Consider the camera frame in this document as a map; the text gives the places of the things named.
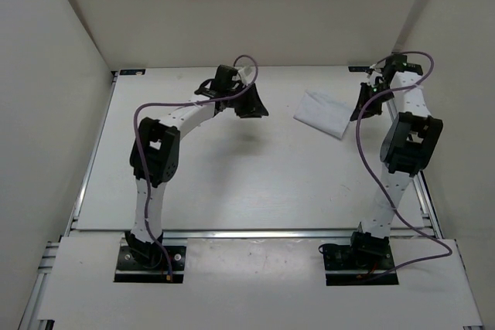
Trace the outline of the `white skirt cloth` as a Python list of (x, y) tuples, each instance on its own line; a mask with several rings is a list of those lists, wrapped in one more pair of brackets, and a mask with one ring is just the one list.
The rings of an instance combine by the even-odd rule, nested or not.
[(341, 140), (350, 123), (353, 109), (328, 94), (306, 90), (293, 118)]

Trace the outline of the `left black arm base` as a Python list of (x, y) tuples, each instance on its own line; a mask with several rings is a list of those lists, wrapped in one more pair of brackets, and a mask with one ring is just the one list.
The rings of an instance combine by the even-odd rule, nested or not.
[(170, 258), (168, 261), (158, 247), (151, 253), (141, 253), (122, 239), (114, 270), (114, 282), (126, 284), (181, 284), (186, 268), (187, 245), (165, 245)]

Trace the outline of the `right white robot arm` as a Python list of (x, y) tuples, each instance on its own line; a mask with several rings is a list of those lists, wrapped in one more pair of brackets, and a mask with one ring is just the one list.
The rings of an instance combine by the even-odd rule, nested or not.
[(400, 219), (399, 203), (413, 178), (429, 164), (443, 129), (442, 120), (432, 116), (422, 93), (422, 82), (429, 73), (417, 63), (408, 62), (408, 53), (394, 53), (367, 69), (367, 81), (360, 85), (359, 97), (350, 119), (363, 119), (382, 113), (384, 103), (400, 94), (398, 112), (380, 149), (381, 174), (373, 174), (378, 190), (353, 233), (347, 249), (348, 261), (364, 268), (387, 256), (391, 222)]

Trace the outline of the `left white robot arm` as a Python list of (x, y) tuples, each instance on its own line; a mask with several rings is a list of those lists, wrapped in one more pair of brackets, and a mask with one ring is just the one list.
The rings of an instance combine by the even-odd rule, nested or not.
[(268, 110), (255, 85), (257, 78), (256, 66), (220, 65), (215, 76), (203, 81), (187, 102), (169, 104), (174, 110), (165, 117), (138, 118), (153, 103), (136, 109), (135, 143), (130, 155), (137, 187), (135, 221), (125, 239), (143, 267), (170, 261), (162, 244), (162, 207), (166, 186), (179, 166), (181, 140), (226, 109), (232, 109), (239, 118), (267, 117)]

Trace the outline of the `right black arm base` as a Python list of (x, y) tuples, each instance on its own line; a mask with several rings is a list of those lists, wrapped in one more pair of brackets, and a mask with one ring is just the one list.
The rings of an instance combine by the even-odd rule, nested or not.
[(348, 244), (324, 243), (318, 251), (327, 287), (399, 284), (388, 237), (355, 231)]

